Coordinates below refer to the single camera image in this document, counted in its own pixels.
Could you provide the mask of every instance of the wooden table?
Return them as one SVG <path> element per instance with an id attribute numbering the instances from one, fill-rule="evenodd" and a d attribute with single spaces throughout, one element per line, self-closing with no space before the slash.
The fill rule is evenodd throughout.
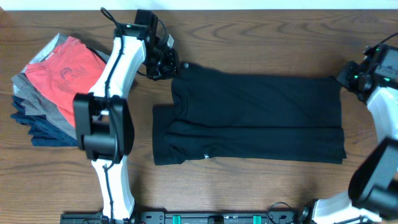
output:
<path id="1" fill-rule="evenodd" d="M 97 211 L 100 186 L 75 147 L 32 147 L 28 127 L 10 119 L 11 77 L 57 33 L 110 52 L 114 25 L 99 11 L 0 12 L 0 223 L 57 223 L 66 211 Z M 112 12 L 133 22 L 134 11 Z M 336 75 L 360 61 L 367 45 L 397 31 L 396 11 L 157 11 L 181 60 L 231 73 L 300 77 Z M 284 201 L 300 207 L 348 188 L 375 148 L 373 119 L 355 95 L 341 92 L 342 165 L 214 158 L 155 166 L 152 107 L 172 103 L 170 80 L 136 77 L 129 97 L 136 139 L 129 178 L 140 205 L 168 211 L 267 210 Z"/>

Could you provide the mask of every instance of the red shirt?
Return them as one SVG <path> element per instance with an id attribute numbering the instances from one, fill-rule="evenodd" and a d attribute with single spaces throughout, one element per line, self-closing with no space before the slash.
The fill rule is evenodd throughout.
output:
<path id="1" fill-rule="evenodd" d="M 75 127 L 73 98 L 76 93 L 88 93 L 104 68 L 105 63 L 86 45 L 74 37 L 68 37 L 47 60 L 27 65 L 25 74 Z"/>

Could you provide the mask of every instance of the pile of folded clothes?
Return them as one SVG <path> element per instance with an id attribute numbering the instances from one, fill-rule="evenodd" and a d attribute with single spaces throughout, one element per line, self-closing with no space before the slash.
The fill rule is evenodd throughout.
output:
<path id="1" fill-rule="evenodd" d="M 77 145 L 73 97 L 90 91 L 108 59 L 76 38 L 57 34 L 12 78 L 17 113 L 11 118 L 30 126 L 33 146 Z"/>

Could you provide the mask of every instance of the black t-shirt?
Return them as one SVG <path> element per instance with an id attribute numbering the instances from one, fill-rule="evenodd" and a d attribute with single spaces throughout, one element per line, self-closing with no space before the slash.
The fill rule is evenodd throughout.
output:
<path id="1" fill-rule="evenodd" d="M 189 64 L 173 106 L 153 109 L 157 165 L 242 157 L 341 164 L 340 85 L 332 78 L 233 75 Z"/>

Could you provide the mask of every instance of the brown tabletop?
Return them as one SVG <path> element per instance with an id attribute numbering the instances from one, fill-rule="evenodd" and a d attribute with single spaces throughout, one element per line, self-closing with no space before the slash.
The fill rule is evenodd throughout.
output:
<path id="1" fill-rule="evenodd" d="M 134 11 L 114 11 L 133 22 Z M 360 61 L 367 45 L 398 29 L 396 11 L 157 11 L 180 59 L 231 73 L 298 77 L 336 75 Z M 99 11 L 0 12 L 0 223 L 57 223 L 63 212 L 98 211 L 100 185 L 76 147 L 32 147 L 29 127 L 10 118 L 11 77 L 58 32 L 110 53 L 112 22 Z M 155 166 L 152 107 L 172 103 L 170 80 L 136 77 L 129 107 L 136 130 L 129 156 L 133 196 L 168 211 L 267 210 L 300 207 L 347 190 L 356 168 L 376 147 L 373 119 L 352 93 L 341 92 L 342 165 L 213 158 Z"/>

